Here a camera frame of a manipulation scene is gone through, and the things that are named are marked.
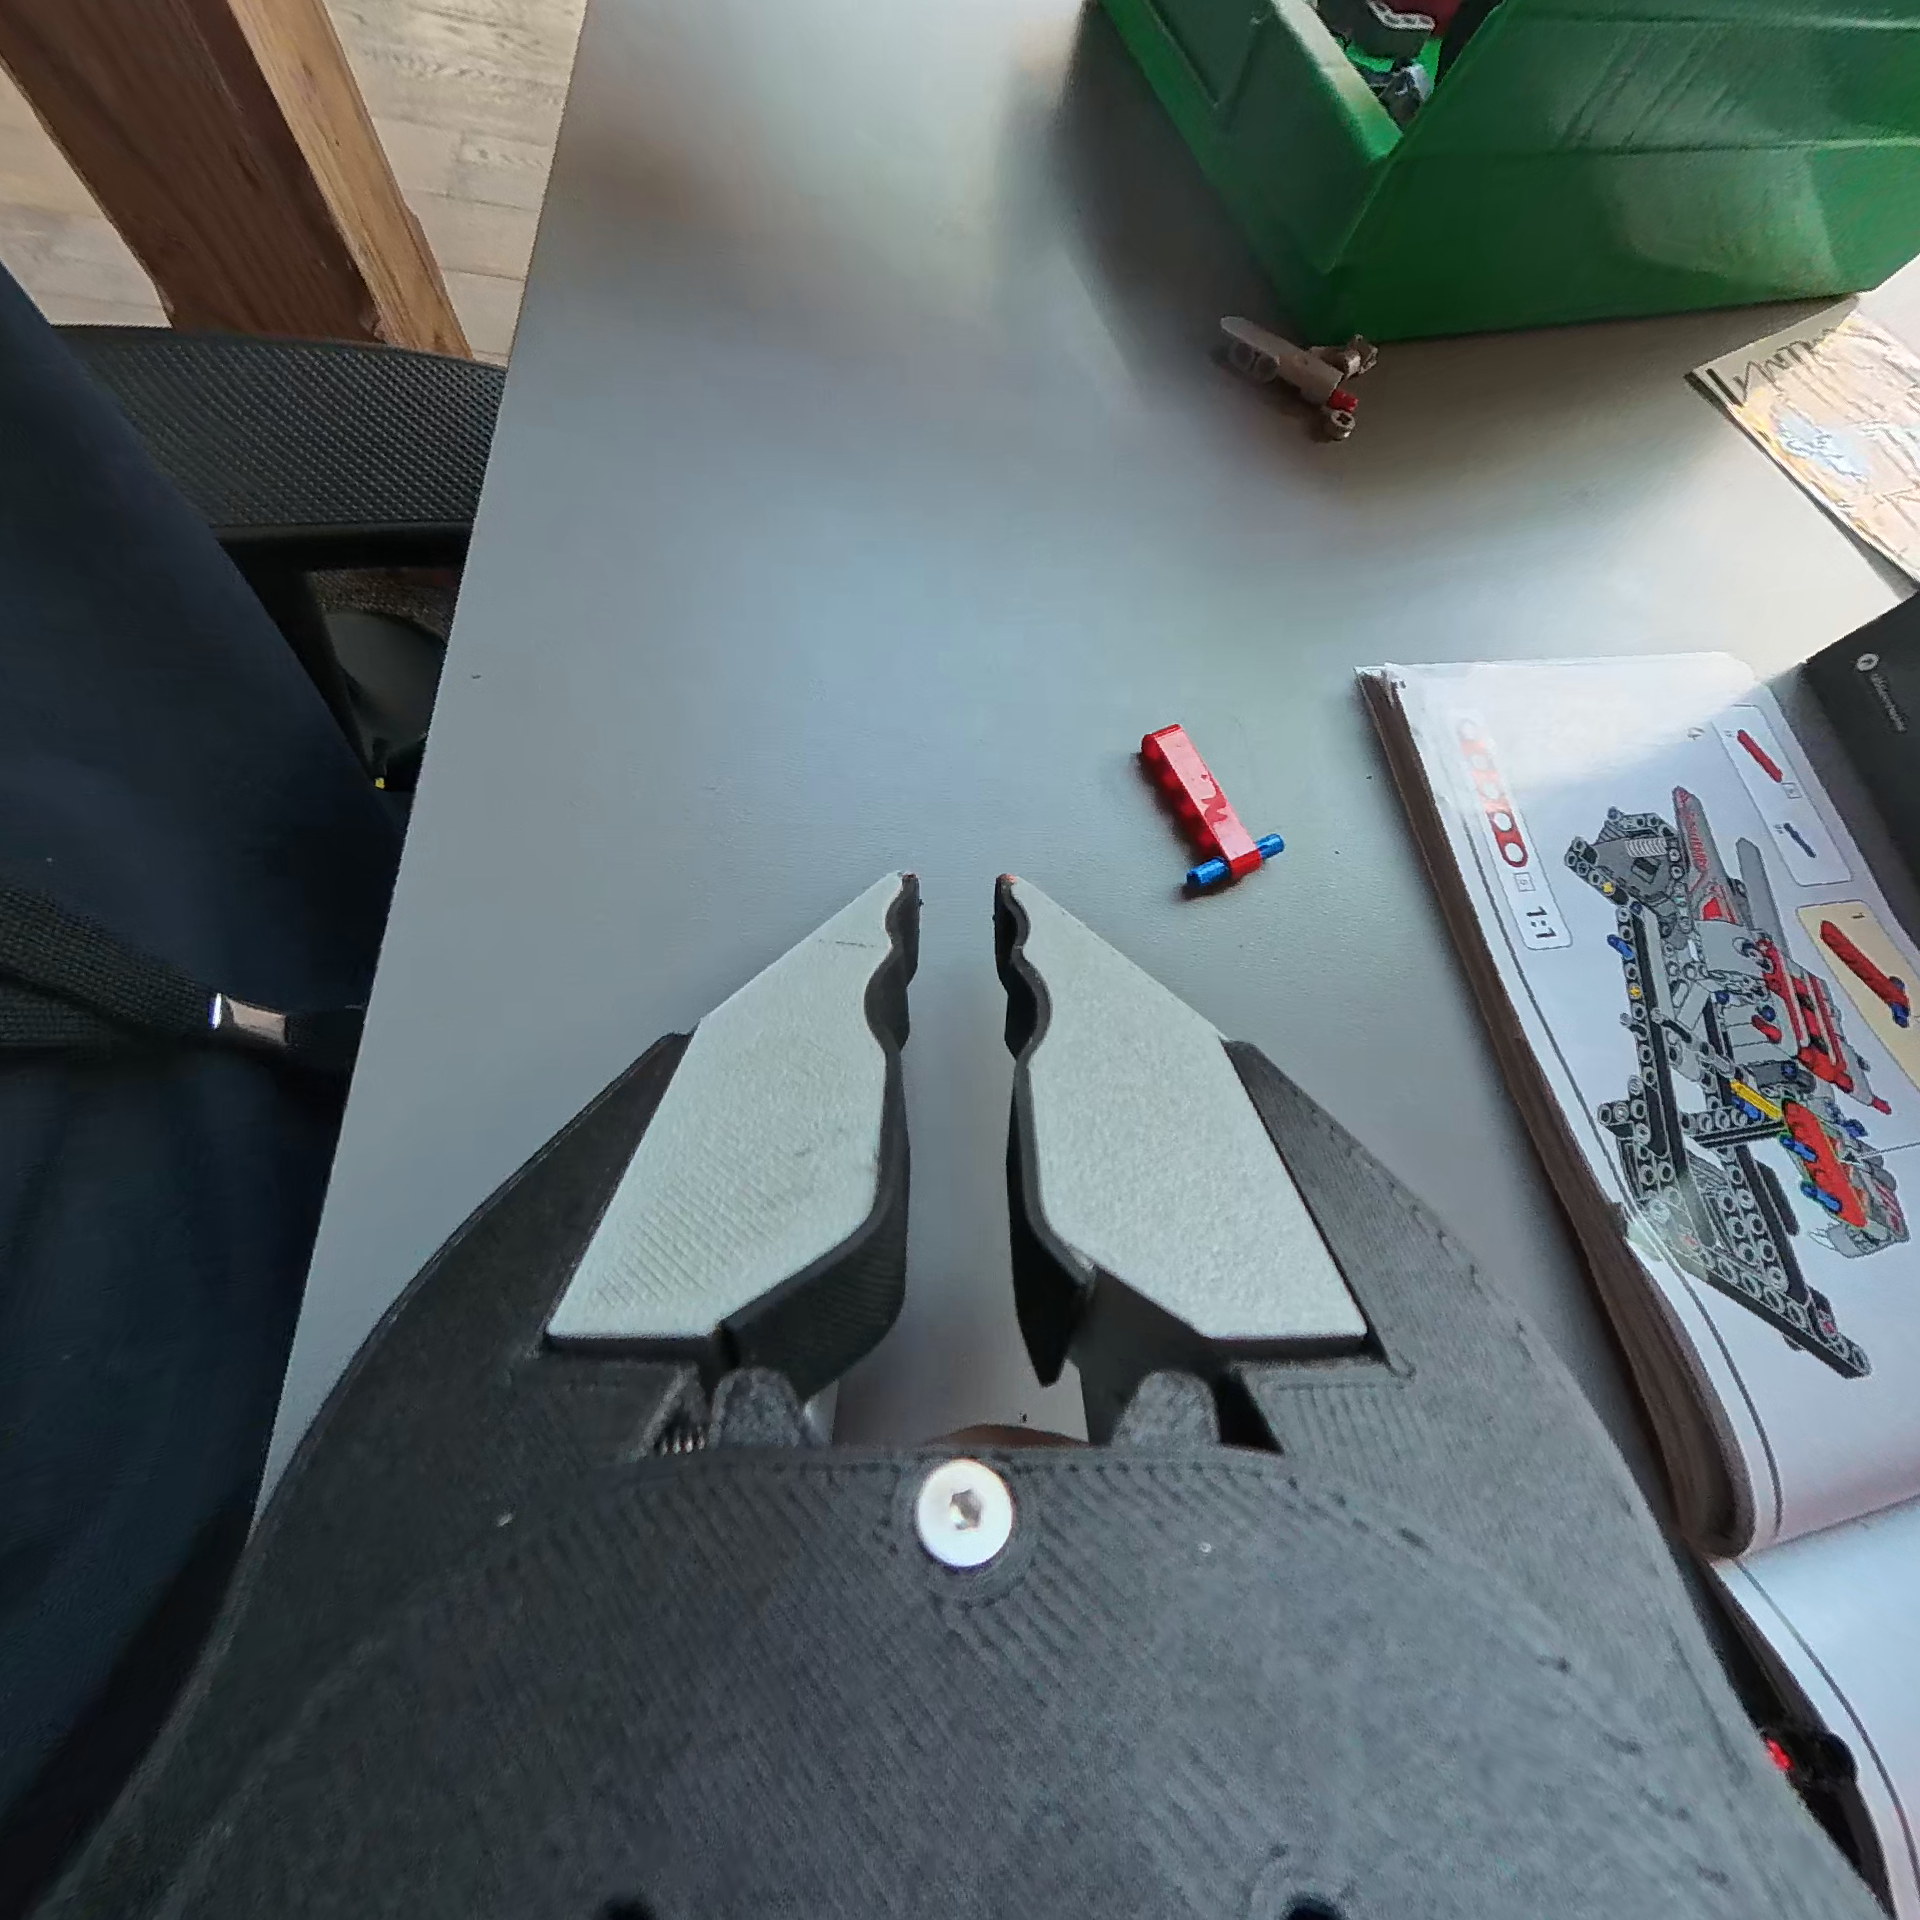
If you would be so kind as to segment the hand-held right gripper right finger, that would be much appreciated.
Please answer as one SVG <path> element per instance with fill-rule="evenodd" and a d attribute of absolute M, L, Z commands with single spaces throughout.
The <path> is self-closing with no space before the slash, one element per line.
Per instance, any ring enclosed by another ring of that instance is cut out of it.
<path fill-rule="evenodd" d="M 1362 1353 L 1370 1323 L 1229 1040 L 1032 881 L 997 881 L 994 959 L 1016 1063 L 1016 1315 L 1035 1377 L 1132 1389 Z"/>

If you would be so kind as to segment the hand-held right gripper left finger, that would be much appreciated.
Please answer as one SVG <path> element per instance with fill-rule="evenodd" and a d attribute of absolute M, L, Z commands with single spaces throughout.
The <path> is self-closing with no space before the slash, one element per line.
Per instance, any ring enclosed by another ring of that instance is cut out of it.
<path fill-rule="evenodd" d="M 921 882 L 885 874 L 683 1038 L 568 1277 L 563 1351 L 828 1395 L 905 1296 Z"/>

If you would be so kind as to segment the green plastic bin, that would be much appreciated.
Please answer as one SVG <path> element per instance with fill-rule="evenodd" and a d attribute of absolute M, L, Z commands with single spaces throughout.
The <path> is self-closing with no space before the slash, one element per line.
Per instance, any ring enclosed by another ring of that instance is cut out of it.
<path fill-rule="evenodd" d="M 1320 341 L 1831 302 L 1915 262 L 1915 2 L 1493 6 L 1405 126 L 1315 6 L 1105 13 Z"/>

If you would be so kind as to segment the small lego pieces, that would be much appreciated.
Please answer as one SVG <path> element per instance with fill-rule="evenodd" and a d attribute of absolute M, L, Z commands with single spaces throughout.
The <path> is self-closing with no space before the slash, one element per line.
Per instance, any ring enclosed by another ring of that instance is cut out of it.
<path fill-rule="evenodd" d="M 1505 2 L 1312 2 L 1376 103 L 1408 128 Z"/>

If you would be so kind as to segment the red lego beam with blue pin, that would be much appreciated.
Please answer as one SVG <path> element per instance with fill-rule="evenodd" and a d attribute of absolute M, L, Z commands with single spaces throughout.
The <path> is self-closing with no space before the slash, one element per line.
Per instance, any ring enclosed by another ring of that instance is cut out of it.
<path fill-rule="evenodd" d="M 1243 825 L 1181 726 L 1145 733 L 1138 744 L 1138 765 L 1167 815 L 1192 845 L 1192 867 L 1185 875 L 1189 898 L 1218 894 L 1285 855 L 1282 834 L 1252 834 Z"/>

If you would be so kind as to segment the lego instruction booklet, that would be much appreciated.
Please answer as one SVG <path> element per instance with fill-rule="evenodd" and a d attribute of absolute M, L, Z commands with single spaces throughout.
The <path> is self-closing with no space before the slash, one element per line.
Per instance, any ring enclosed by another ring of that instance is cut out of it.
<path fill-rule="evenodd" d="M 1915 943 L 1735 659 L 1360 690 L 1677 1533 L 1915 1915 Z"/>

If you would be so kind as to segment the grey lego assembly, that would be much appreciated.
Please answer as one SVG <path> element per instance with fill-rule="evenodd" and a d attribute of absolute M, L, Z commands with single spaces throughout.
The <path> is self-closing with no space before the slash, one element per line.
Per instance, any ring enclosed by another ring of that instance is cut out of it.
<path fill-rule="evenodd" d="M 1355 383 L 1375 371 L 1378 349 L 1362 336 L 1347 344 L 1299 346 L 1249 319 L 1220 319 L 1216 346 L 1241 381 L 1285 390 L 1316 422 L 1323 439 L 1347 441 L 1357 424 Z"/>

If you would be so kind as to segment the black box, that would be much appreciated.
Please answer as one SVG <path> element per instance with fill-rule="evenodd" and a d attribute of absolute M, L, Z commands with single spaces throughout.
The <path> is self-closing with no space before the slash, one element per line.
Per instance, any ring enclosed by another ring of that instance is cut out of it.
<path fill-rule="evenodd" d="M 1919 872 L 1919 595 L 1812 654 L 1804 685 L 1911 874 Z"/>

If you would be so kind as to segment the black office chair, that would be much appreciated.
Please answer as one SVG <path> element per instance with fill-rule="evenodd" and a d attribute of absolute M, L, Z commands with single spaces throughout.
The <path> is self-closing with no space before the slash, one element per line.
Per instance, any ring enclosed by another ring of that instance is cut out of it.
<path fill-rule="evenodd" d="M 412 795 L 505 369 L 168 327 L 58 336 L 207 519 L 373 785 Z"/>

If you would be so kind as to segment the white printed paper sheet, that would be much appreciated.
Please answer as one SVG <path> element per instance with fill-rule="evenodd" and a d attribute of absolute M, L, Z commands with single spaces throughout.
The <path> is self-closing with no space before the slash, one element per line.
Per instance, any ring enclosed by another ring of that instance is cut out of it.
<path fill-rule="evenodd" d="M 1692 369 L 1825 514 L 1919 583 L 1919 350 L 1848 297 Z"/>

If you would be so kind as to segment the black drawstring with metal tip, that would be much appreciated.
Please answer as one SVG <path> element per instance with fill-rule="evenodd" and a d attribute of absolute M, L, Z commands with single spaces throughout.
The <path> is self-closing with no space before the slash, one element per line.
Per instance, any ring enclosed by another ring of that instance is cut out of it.
<path fill-rule="evenodd" d="M 55 898 L 2 888 L 5 1058 L 220 1051 L 346 1081 L 363 1026 L 361 1006 L 283 1014 L 237 999 Z"/>

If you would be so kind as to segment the wooden post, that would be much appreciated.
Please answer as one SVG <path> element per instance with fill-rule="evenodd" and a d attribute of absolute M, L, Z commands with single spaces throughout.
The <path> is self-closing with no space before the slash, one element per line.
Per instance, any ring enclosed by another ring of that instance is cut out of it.
<path fill-rule="evenodd" d="M 5 2 L 12 83 L 179 330 L 468 357 L 319 2 Z"/>

